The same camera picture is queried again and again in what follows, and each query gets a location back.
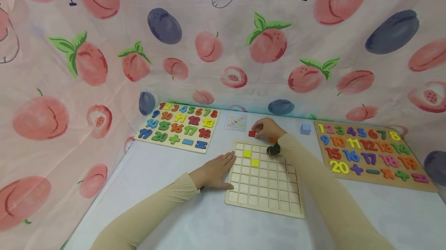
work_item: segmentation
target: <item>peach print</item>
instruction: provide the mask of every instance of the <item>peach print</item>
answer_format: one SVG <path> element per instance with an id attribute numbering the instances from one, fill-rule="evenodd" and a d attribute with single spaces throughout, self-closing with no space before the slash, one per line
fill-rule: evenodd
<path id="1" fill-rule="evenodd" d="M 14 113 L 12 126 L 20 136 L 32 140 L 54 139 L 68 128 L 68 112 L 57 98 L 44 96 L 31 98 Z"/>
<path id="2" fill-rule="evenodd" d="M 27 176 L 9 183 L 0 190 L 0 232 L 28 220 L 46 202 L 51 183 L 41 176 Z"/>

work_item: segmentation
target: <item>grid square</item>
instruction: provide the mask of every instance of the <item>grid square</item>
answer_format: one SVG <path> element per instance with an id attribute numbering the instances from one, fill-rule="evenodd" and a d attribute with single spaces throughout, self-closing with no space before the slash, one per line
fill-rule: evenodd
<path id="1" fill-rule="evenodd" d="M 258 202 L 258 197 L 257 196 L 255 196 L 255 195 L 249 195 L 249 201 L 248 201 L 248 203 L 250 204 L 250 205 L 255 205 L 255 206 L 257 206 L 257 202 Z"/>
<path id="2" fill-rule="evenodd" d="M 240 186 L 238 187 L 241 193 L 248 193 L 248 185 L 240 183 Z"/>
<path id="3" fill-rule="evenodd" d="M 248 195 L 246 195 L 246 194 L 239 194 L 238 195 L 238 202 L 242 203 L 242 204 L 247 204 L 248 203 Z"/>

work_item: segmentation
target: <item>wooden grid board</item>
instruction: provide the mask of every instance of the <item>wooden grid board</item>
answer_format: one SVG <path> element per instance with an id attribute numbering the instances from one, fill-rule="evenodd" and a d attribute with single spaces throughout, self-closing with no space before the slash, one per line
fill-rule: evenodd
<path id="1" fill-rule="evenodd" d="M 296 170 L 285 157 L 269 156 L 267 147 L 237 141 L 237 159 L 229 171 L 233 190 L 226 191 L 226 204 L 305 218 L 302 189 Z"/>
<path id="2" fill-rule="evenodd" d="M 437 192 L 413 152 L 390 128 L 314 121 L 325 166 L 337 178 Z"/>
<path id="3" fill-rule="evenodd" d="M 206 153 L 220 112 L 161 102 L 135 134 L 135 140 Z"/>

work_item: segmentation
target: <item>foam number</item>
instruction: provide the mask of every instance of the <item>foam number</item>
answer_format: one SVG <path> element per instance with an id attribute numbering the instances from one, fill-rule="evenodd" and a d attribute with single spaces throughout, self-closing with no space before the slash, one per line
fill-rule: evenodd
<path id="1" fill-rule="evenodd" d="M 361 155 L 364 157 L 364 160 L 367 164 L 376 164 L 376 154 L 375 153 L 365 153 L 362 152 Z"/>
<path id="2" fill-rule="evenodd" d="M 356 151 L 348 152 L 348 150 L 344 149 L 342 151 L 345 154 L 345 157 L 348 161 L 359 162 L 360 157 L 356 154 Z"/>
<path id="3" fill-rule="evenodd" d="M 152 141 L 164 142 L 167 139 L 167 133 L 155 132 L 155 136 L 152 137 Z"/>
<path id="4" fill-rule="evenodd" d="M 349 170 L 347 164 L 345 164 L 345 162 L 341 161 L 338 163 L 337 161 L 331 160 L 329 164 L 334 165 L 331 168 L 331 171 L 334 173 L 348 174 L 350 172 L 350 170 Z"/>
<path id="5" fill-rule="evenodd" d="M 159 114 L 160 114 L 159 110 L 156 110 L 155 112 L 153 112 L 152 118 L 156 118 Z"/>
<path id="6" fill-rule="evenodd" d="M 182 106 L 180 112 L 185 113 L 187 111 L 187 106 Z"/>
<path id="7" fill-rule="evenodd" d="M 199 130 L 199 132 L 200 132 L 200 135 L 199 135 L 200 138 L 209 139 L 211 136 L 211 130 L 209 130 L 209 129 L 202 128 Z"/>
<path id="8" fill-rule="evenodd" d="M 180 121 L 180 123 L 184 123 L 184 120 L 186 119 L 187 115 L 186 114 L 181 114 L 181 113 L 177 113 L 175 115 L 175 122 Z"/>
<path id="9" fill-rule="evenodd" d="M 142 139 L 147 139 L 149 138 L 149 136 L 152 135 L 152 130 L 150 129 L 141 129 L 140 130 L 140 135 L 138 136 L 138 138 L 142 138 Z"/>
<path id="10" fill-rule="evenodd" d="M 214 120 L 208 118 L 203 119 L 203 126 L 208 128 L 214 127 Z"/>
<path id="11" fill-rule="evenodd" d="M 166 103 L 166 106 L 164 106 L 163 110 L 170 110 L 171 106 L 172 106 L 172 104 Z"/>
<path id="12" fill-rule="evenodd" d="M 363 144 L 364 150 L 378 151 L 378 148 L 375 147 L 375 143 L 372 141 L 360 140 L 361 144 Z"/>
<path id="13" fill-rule="evenodd" d="M 395 141 L 400 141 L 401 140 L 401 137 L 398 135 L 398 133 L 390 131 L 389 134 L 390 134 L 390 137 L 392 139 L 394 139 Z"/>
<path id="14" fill-rule="evenodd" d="M 358 136 L 360 136 L 361 138 L 367 137 L 367 133 L 364 131 L 363 128 L 357 128 L 356 130 L 358 131 Z"/>
<path id="15" fill-rule="evenodd" d="M 330 138 L 328 138 L 328 136 L 322 135 L 321 141 L 323 141 L 324 145 L 326 146 L 330 143 Z"/>
<path id="16" fill-rule="evenodd" d="M 413 158 L 398 156 L 398 159 L 403 162 L 403 166 L 408 170 L 416 170 L 419 166 L 418 162 Z"/>
<path id="17" fill-rule="evenodd" d="M 184 125 L 182 124 L 178 125 L 178 123 L 173 123 L 170 132 L 181 133 L 181 131 L 183 130 L 183 126 Z"/>
<path id="18" fill-rule="evenodd" d="M 147 127 L 156 128 L 157 126 L 158 126 L 158 121 L 157 120 L 149 119 L 147 121 L 146 128 Z"/>
<path id="19" fill-rule="evenodd" d="M 195 111 L 195 107 L 190 106 L 187 113 L 194 113 L 194 111 Z"/>
<path id="20" fill-rule="evenodd" d="M 344 134 L 345 134 L 344 129 L 343 129 L 341 126 L 337 125 L 337 126 L 335 126 L 334 128 L 335 128 L 336 133 L 337 133 L 338 135 L 344 135 Z"/>
<path id="21" fill-rule="evenodd" d="M 172 118 L 172 116 L 173 116 L 172 113 L 163 112 L 162 116 L 161 116 L 161 119 L 170 120 Z"/>
<path id="22" fill-rule="evenodd" d="M 167 121 L 161 121 L 161 122 L 160 122 L 160 126 L 158 127 L 158 130 L 163 130 L 163 131 L 165 131 L 165 130 L 168 129 L 169 125 L 170 125 L 169 122 L 167 122 Z"/>
<path id="23" fill-rule="evenodd" d="M 194 116 L 189 117 L 189 124 L 198 125 L 199 122 L 200 122 L 199 117 L 194 117 Z"/>
<path id="24" fill-rule="evenodd" d="M 398 160 L 391 155 L 380 154 L 379 156 L 383 159 L 384 164 L 387 167 L 398 168 L 400 166 L 400 163 L 398 162 Z"/>
<path id="25" fill-rule="evenodd" d="M 326 147 L 325 150 L 328 153 L 329 159 L 337 159 L 337 160 L 339 160 L 342 157 L 340 152 L 339 152 L 339 150 L 337 148 Z"/>

